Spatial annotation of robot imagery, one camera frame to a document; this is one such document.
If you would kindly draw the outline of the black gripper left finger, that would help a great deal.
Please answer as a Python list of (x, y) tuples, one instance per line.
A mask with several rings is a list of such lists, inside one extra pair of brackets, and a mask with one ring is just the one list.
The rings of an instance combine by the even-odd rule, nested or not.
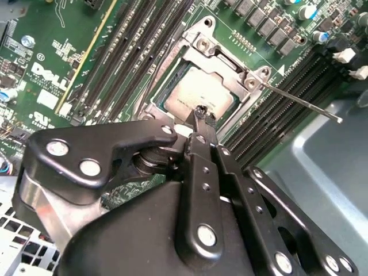
[(178, 182), (175, 250), (182, 261), (217, 261), (224, 234), (210, 114), (198, 106), (182, 125), (148, 119), (38, 131), (26, 142), (15, 210), (42, 226), (62, 255), (87, 224), (152, 188)]

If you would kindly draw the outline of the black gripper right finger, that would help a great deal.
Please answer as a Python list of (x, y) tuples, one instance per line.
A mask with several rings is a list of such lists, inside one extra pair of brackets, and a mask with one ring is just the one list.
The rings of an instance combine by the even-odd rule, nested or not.
[(358, 275), (336, 245), (258, 167), (242, 170), (218, 145), (213, 114), (206, 118), (224, 196), (225, 258), (209, 275)]

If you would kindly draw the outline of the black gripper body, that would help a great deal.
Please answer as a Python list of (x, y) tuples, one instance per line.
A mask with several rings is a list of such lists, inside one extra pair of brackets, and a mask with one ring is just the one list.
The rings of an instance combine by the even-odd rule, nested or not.
[(271, 275), (246, 249), (233, 207), (222, 201), (224, 252), (195, 270), (178, 256), (175, 234), (181, 184), (152, 188), (84, 226), (62, 253), (56, 275)]

